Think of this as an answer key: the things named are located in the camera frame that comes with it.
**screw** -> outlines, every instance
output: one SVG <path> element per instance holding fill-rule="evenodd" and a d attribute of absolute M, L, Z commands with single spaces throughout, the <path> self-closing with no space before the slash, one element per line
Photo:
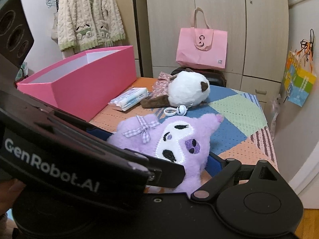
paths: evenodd
<path fill-rule="evenodd" d="M 162 202 L 162 199 L 161 199 L 161 198 L 155 198 L 155 199 L 154 199 L 154 202 L 155 202 L 155 203 L 160 203 L 160 202 Z"/>
<path fill-rule="evenodd" d="M 198 199 L 205 199 L 209 197 L 209 193 L 207 191 L 195 191 L 194 196 Z"/>
<path fill-rule="evenodd" d="M 148 181 L 152 182 L 155 180 L 155 173 L 151 172 L 150 176 L 148 177 Z"/>

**drawer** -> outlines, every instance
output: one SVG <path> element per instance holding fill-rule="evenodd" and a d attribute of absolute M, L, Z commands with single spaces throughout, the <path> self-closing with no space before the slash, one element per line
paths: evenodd
<path fill-rule="evenodd" d="M 240 90 L 256 95 L 258 101 L 267 102 L 279 93 L 280 85 L 278 82 L 243 76 Z"/>
<path fill-rule="evenodd" d="M 227 88 L 235 89 L 238 91 L 240 90 L 242 74 L 224 72 L 224 76 L 227 80 L 227 84 L 226 84 Z"/>

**keychain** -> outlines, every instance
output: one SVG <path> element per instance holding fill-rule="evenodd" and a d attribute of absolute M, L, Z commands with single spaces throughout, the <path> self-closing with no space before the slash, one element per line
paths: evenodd
<path fill-rule="evenodd" d="M 178 116 L 184 116 L 186 115 L 187 110 L 192 106 L 192 104 L 188 107 L 186 107 L 185 105 L 180 105 L 177 108 L 166 108 L 164 110 L 164 114 L 168 117 L 174 116 L 174 115 L 178 115 Z"/>

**camera lens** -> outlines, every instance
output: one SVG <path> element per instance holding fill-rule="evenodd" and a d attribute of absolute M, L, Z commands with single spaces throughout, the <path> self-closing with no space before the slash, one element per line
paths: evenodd
<path fill-rule="evenodd" d="M 19 25 L 10 35 L 8 43 L 7 43 L 7 49 L 12 51 L 20 42 L 22 39 L 24 30 L 22 29 L 22 25 Z"/>
<path fill-rule="evenodd" d="M 8 11 L 0 20 L 0 36 L 4 35 L 12 26 L 15 17 L 14 11 Z"/>
<path fill-rule="evenodd" d="M 20 48 L 19 48 L 19 50 L 18 50 L 18 57 L 19 57 L 19 58 L 22 57 L 23 54 L 25 53 L 25 51 L 27 50 L 28 44 L 29 44 L 29 41 L 26 40 L 26 41 L 24 41 L 24 42 L 22 43 L 22 45 L 20 46 Z"/>

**purple plush toy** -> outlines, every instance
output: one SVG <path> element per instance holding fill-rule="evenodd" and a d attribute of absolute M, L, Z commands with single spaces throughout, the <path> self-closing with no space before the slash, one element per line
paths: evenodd
<path fill-rule="evenodd" d="M 162 124 L 154 114 L 124 120 L 107 141 L 122 149 L 131 149 L 150 156 L 181 164 L 185 178 L 173 192 L 188 196 L 201 186 L 210 149 L 210 136 L 223 121 L 222 115 L 205 114 L 200 118 L 174 116 Z"/>

